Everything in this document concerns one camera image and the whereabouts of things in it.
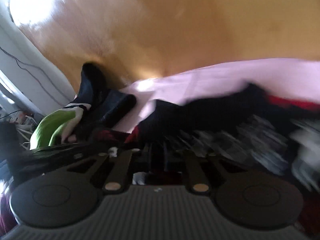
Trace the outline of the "navy reindeer knit sweater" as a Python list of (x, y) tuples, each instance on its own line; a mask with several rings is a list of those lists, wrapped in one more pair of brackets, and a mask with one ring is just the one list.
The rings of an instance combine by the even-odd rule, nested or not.
[(139, 185), (179, 183), (191, 154), (198, 161), (218, 155), (279, 177), (290, 174), (319, 190), (319, 105), (272, 96), (252, 83), (181, 106), (157, 100), (130, 134), (100, 129), (93, 141), (140, 149), (133, 167)]

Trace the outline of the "green navy white sweater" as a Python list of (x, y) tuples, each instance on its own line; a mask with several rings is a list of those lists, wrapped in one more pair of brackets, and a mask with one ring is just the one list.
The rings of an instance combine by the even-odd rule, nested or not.
[(85, 63), (77, 96), (40, 121), (30, 138), (30, 149), (88, 140), (96, 129), (114, 128), (136, 103), (133, 94), (110, 89), (98, 66)]

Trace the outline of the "pink patterned bed sheet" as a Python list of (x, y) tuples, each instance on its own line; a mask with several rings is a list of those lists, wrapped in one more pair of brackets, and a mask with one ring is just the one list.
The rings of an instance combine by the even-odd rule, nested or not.
[(177, 105), (198, 98), (231, 94), (255, 83), (272, 95), (302, 102), (319, 102), (319, 62), (300, 59), (261, 59), (221, 63), (181, 74), (139, 80), (121, 91), (137, 104), (114, 130), (132, 132), (154, 110), (154, 100)]

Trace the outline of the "wooden headboard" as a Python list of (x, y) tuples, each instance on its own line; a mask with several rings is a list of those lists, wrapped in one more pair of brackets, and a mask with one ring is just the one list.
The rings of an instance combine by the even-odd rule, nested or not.
[(9, 0), (9, 10), (74, 90), (85, 62), (120, 88), (223, 62), (319, 59), (319, 0)]

